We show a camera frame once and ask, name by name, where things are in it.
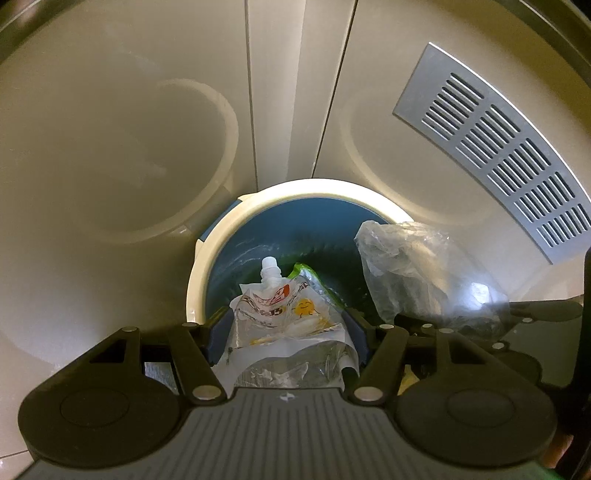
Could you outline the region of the clear plastic bag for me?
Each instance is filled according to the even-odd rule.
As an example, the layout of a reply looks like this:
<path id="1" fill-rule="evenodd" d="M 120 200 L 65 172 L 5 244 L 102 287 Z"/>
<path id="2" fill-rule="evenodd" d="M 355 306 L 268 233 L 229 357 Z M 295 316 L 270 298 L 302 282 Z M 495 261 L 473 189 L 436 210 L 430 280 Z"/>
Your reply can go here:
<path id="1" fill-rule="evenodd" d="M 382 320 L 405 315 L 483 339 L 504 334 L 507 295 L 448 233 L 419 222 L 366 221 L 355 243 Z"/>

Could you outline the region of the green handled plastic bag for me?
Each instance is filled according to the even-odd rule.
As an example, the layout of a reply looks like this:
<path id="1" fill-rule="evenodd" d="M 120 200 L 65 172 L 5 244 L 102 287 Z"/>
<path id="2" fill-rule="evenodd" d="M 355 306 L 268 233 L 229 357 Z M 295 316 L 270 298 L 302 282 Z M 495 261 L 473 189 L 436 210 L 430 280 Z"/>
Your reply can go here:
<path id="1" fill-rule="evenodd" d="M 342 312 L 346 308 L 346 304 L 342 302 L 342 298 L 335 294 L 332 289 L 326 287 L 318 274 L 310 266 L 304 263 L 297 262 L 294 264 L 293 271 L 291 271 L 288 278 L 294 279 L 296 277 L 304 278 L 310 283 L 311 288 L 315 290 L 325 300 L 325 302 L 332 305 L 336 310 Z"/>

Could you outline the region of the clear spout pouch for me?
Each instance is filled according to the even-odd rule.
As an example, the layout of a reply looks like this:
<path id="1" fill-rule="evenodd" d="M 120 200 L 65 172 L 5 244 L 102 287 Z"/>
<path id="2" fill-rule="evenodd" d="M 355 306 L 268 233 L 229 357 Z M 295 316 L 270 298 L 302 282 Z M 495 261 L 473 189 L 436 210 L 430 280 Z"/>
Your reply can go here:
<path id="1" fill-rule="evenodd" d="M 259 283 L 242 284 L 230 303 L 233 321 L 216 375 L 235 388 L 342 388 L 342 371 L 360 371 L 342 312 L 301 277 L 262 260 Z"/>

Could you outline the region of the white rimmed blue trash bin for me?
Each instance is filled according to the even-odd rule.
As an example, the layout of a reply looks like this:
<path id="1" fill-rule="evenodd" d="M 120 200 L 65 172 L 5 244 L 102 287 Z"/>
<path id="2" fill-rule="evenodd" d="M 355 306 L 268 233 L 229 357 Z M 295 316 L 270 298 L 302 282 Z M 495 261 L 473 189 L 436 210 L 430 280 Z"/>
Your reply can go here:
<path id="1" fill-rule="evenodd" d="M 363 278 L 355 237 L 366 221 L 411 221 L 401 207 L 366 187 L 332 179 L 295 180 L 243 195 L 197 239 L 186 318 L 200 324 L 209 362 L 221 358 L 240 285 L 259 282 L 263 258 L 284 276 L 297 263 L 315 271 L 342 308 L 381 324 Z"/>

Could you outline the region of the metal wall vent grille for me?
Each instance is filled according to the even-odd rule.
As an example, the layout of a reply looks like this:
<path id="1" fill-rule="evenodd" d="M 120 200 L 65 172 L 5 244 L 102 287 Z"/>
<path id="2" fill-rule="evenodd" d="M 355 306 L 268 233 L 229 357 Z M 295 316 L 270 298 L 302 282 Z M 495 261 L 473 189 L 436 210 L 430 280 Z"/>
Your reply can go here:
<path id="1" fill-rule="evenodd" d="M 450 156 L 558 264 L 590 247 L 590 197 L 539 130 L 500 91 L 428 44 L 394 115 Z"/>

